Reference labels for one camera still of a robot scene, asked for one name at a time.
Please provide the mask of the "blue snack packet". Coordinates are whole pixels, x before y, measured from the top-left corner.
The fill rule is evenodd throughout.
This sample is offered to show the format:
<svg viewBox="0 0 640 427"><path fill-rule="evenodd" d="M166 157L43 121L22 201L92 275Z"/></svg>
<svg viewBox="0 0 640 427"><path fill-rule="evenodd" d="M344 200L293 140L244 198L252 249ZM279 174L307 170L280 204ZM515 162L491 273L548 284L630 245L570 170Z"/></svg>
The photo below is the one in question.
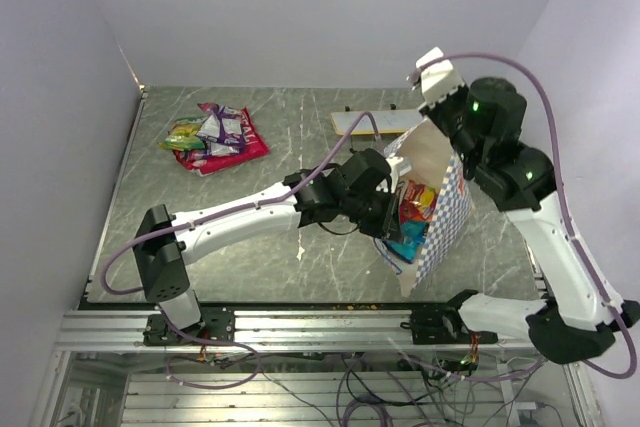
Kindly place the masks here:
<svg viewBox="0 0 640 427"><path fill-rule="evenodd" d="M429 224L424 221L408 220L401 224L400 241L384 240L385 247L406 263L413 263L426 240Z"/></svg>

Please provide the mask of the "small red snack packet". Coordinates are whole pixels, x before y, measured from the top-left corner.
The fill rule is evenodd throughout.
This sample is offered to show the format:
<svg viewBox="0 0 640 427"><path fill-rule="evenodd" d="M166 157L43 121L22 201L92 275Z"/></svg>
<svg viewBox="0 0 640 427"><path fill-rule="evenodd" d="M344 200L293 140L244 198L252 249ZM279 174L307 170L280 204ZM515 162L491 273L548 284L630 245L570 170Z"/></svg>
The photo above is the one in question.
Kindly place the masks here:
<svg viewBox="0 0 640 427"><path fill-rule="evenodd" d="M438 192L431 186L415 182L411 179L403 180L401 199L398 208L402 223L408 220L430 222L436 208Z"/></svg>

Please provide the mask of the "blue checkered paper bag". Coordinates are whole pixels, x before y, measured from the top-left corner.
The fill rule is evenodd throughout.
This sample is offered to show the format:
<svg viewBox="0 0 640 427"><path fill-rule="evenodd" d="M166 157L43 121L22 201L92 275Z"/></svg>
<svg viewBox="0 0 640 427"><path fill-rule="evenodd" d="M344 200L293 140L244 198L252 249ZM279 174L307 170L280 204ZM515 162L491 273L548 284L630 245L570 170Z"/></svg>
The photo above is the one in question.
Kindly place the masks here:
<svg viewBox="0 0 640 427"><path fill-rule="evenodd" d="M473 201L463 164L447 137L428 119L385 148L411 168L398 177L398 213L403 239L373 241L409 296L449 254L471 213Z"/></svg>

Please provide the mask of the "red Real chips bag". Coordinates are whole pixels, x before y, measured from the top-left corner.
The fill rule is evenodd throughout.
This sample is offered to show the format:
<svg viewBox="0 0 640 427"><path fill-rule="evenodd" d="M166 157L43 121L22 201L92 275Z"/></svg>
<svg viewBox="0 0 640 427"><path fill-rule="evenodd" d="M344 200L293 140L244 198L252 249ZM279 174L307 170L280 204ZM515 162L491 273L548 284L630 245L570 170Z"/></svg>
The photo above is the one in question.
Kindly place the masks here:
<svg viewBox="0 0 640 427"><path fill-rule="evenodd" d="M187 151L171 150L179 164L186 170L203 177L222 171L227 168L236 167L251 160L259 159L270 153L270 149L262 137L255 129L251 116L247 108L237 109L242 112L242 128L245 145L238 147L242 153L235 156L217 157L207 161L189 162L185 160Z"/></svg>

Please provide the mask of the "purple snack packet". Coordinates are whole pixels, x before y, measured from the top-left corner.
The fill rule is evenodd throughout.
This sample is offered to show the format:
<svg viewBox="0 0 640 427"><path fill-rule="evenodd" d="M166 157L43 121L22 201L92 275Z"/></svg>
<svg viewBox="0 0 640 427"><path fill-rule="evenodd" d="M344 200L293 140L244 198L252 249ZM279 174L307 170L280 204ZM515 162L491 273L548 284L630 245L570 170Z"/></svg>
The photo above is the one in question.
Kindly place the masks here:
<svg viewBox="0 0 640 427"><path fill-rule="evenodd" d="M199 109L207 115L196 136L203 141L234 147L243 147L242 112L217 103L199 103Z"/></svg>
<svg viewBox="0 0 640 427"><path fill-rule="evenodd" d="M189 162L207 161L217 157L235 156L242 153L242 149L220 143L205 143L201 149L189 150L185 153L185 160Z"/></svg>

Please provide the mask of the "green Fox's candy bag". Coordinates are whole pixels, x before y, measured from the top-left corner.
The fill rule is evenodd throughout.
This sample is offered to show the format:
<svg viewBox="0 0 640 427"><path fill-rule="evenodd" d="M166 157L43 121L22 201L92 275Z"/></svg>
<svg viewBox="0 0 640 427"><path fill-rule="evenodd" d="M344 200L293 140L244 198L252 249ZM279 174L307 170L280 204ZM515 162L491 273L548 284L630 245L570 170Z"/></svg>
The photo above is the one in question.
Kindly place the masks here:
<svg viewBox="0 0 640 427"><path fill-rule="evenodd" d="M204 149L205 142L197 136L197 133L205 120L205 117L178 119L158 146L165 150L181 152Z"/></svg>

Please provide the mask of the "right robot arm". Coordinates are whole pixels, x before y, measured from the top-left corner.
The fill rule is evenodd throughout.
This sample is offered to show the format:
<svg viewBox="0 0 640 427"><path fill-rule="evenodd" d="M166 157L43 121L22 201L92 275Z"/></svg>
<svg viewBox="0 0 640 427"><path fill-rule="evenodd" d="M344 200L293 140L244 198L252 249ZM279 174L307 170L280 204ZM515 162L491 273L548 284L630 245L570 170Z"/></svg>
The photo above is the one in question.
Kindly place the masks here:
<svg viewBox="0 0 640 427"><path fill-rule="evenodd" d="M639 320L639 304L606 285L586 263L584 248L562 219L552 161L520 140L526 99L507 80L483 77L466 84L456 73L424 73L415 81L424 99L419 112L450 141L474 181L516 227L551 292L540 300L492 297L467 290L451 300L440 320L450 341L474 332L530 340L556 364L590 363Z"/></svg>

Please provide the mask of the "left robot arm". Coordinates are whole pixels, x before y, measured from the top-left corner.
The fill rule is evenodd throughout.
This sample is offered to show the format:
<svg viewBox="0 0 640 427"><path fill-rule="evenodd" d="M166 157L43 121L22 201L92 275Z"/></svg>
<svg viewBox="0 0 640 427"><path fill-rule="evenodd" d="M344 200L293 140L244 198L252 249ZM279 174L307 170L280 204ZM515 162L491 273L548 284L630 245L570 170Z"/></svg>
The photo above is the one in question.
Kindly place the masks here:
<svg viewBox="0 0 640 427"><path fill-rule="evenodd" d="M201 308L187 267L224 247L267 234L316 225L329 232L339 217L373 239L399 241L398 184L407 159L366 149L344 163L300 169L251 196L203 210L171 214L149 209L133 253L146 300L159 311L148 318L143 343L174 346L233 339L234 321Z"/></svg>

